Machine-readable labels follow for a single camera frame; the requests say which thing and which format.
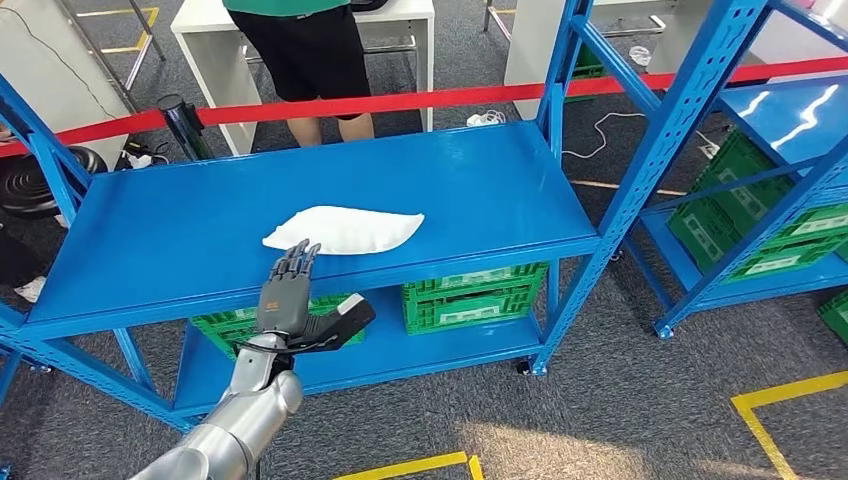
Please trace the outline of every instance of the shelf caster wheel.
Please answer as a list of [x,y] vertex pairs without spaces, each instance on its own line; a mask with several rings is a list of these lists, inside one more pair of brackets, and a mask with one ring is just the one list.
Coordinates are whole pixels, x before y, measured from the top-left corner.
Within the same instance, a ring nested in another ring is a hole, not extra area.
[[657,336],[662,340],[668,340],[674,336],[674,330],[672,330],[669,326],[665,326],[657,330]]
[[521,360],[517,364],[515,364],[515,369],[518,373],[524,376],[530,376],[532,373],[530,370],[530,360]]
[[530,365],[530,360],[521,360],[515,365],[515,369],[518,373],[528,377],[541,377],[548,373],[548,369],[544,367],[538,370],[533,370],[533,367]]

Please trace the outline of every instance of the robotic arm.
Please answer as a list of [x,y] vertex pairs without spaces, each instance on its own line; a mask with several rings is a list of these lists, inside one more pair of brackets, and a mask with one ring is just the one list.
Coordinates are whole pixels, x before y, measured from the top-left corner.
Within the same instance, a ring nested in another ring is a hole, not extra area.
[[341,348],[374,319],[358,294],[327,315],[308,314],[309,275],[321,245],[308,246],[304,240],[271,268],[259,294],[261,333],[239,345],[230,386],[212,413],[131,480],[245,478],[303,399],[294,355]]

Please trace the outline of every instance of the barrier post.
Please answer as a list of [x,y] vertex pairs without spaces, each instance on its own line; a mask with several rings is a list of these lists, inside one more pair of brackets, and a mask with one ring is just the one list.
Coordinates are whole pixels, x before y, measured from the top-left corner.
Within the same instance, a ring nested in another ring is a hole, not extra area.
[[165,117],[165,123],[174,134],[186,157],[191,160],[214,158],[200,133],[203,130],[203,124],[197,118],[194,105],[186,104],[183,97],[177,94],[171,94],[160,98],[156,106]]

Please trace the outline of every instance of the blue metal shelf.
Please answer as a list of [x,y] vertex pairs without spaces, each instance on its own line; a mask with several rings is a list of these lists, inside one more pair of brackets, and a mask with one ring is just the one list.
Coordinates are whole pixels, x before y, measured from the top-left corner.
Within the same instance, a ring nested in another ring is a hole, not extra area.
[[[28,318],[0,304],[0,338],[186,430],[194,415],[218,400],[232,364],[188,328],[175,401],[166,401],[148,384],[126,327],[254,305],[267,269],[280,254],[262,247],[259,239],[299,210],[340,205],[427,218],[396,250],[316,262],[314,294],[365,291],[380,316],[363,344],[298,358],[296,371],[307,391],[516,357],[526,357],[530,372],[542,375],[663,172],[709,113],[767,18],[766,3],[714,0],[661,101],[587,20],[592,1],[569,0],[535,122],[94,177],[81,171],[0,76],[0,117],[36,154],[71,224]],[[648,121],[597,229],[561,168],[563,92],[583,42]],[[86,191],[70,188],[60,166]],[[817,169],[799,183],[817,178]],[[561,293],[557,260],[569,256],[581,258]],[[396,292],[388,288],[534,261],[551,261],[541,334],[528,317],[410,337],[400,322]],[[101,330],[115,331],[133,378],[61,338]]]
[[[671,231],[666,222],[670,211],[652,212],[642,215],[639,224],[653,240],[660,256],[665,261],[668,269],[684,292],[690,292],[703,278],[701,271],[692,262],[686,249]],[[633,248],[632,242],[628,243],[628,249],[633,255],[641,256],[641,252]],[[657,297],[662,299],[669,296],[663,289],[661,283],[654,277],[649,284],[654,289]],[[707,310],[710,308],[736,305],[739,303],[753,302],[766,298],[782,295],[809,292],[822,288],[848,284],[848,263],[836,254],[830,254],[819,262],[803,269],[792,270],[784,273],[775,273],[766,277],[752,278],[737,281],[725,285],[717,285],[714,289],[704,294],[703,298],[696,303],[693,311]]]
[[[778,166],[820,157],[848,132],[848,75],[725,90],[718,106]],[[797,181],[810,169],[791,176]],[[815,205],[844,203],[848,172]]]
[[[407,335],[398,287],[369,290],[363,296],[377,318],[365,329],[361,344],[297,357],[294,371],[307,394],[526,357],[542,348],[532,315]],[[232,370],[233,361],[189,324],[174,396],[175,413],[189,416],[210,411],[229,384]]]
[[315,295],[584,255],[599,241],[532,122],[104,174],[22,333],[65,337],[256,305],[281,254],[260,240],[315,205],[426,215],[395,250],[322,256]]

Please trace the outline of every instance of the black shorts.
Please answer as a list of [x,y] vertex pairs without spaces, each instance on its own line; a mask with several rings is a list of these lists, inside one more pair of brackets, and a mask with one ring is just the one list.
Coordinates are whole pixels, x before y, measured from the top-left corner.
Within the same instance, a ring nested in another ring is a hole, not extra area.
[[[283,100],[371,95],[362,41],[350,5],[305,17],[272,17],[232,10],[230,16],[256,47]],[[339,118],[350,120],[358,116]]]

